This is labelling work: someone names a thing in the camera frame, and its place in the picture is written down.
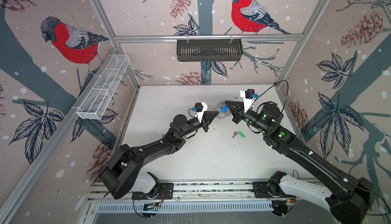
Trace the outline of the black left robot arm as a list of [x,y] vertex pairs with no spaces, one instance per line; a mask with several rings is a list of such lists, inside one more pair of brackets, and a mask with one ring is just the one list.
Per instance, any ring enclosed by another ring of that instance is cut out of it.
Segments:
[[187,119],[179,114],[161,139],[138,147],[121,145],[101,169],[99,178],[114,199],[125,196],[135,185],[141,168],[165,155],[179,151],[199,129],[207,132],[209,125],[219,115],[218,111],[206,111],[202,117]]

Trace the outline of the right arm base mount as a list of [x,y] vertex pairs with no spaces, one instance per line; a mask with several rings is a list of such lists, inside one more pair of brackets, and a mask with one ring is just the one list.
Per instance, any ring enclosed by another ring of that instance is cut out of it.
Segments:
[[292,195],[286,194],[279,186],[281,179],[287,176],[285,172],[276,171],[267,181],[253,182],[253,189],[249,191],[255,194],[255,198],[292,198]]

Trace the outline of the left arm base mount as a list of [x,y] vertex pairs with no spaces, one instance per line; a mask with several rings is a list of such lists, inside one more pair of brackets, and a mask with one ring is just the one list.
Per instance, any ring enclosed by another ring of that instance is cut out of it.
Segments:
[[147,172],[145,176],[138,176],[130,190],[133,200],[171,200],[174,184],[161,182],[153,173]]

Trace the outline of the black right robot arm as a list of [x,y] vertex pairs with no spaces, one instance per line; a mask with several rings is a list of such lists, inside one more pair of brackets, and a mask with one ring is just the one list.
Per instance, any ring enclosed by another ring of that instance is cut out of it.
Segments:
[[283,192],[305,199],[329,211],[341,224],[363,222],[372,203],[373,185],[369,180],[341,171],[281,126],[284,115],[276,103],[265,103],[260,113],[246,108],[244,102],[226,101],[225,105],[233,115],[233,122],[244,121],[262,133],[271,149],[295,161],[323,184],[316,186],[277,171],[269,180],[273,194]]

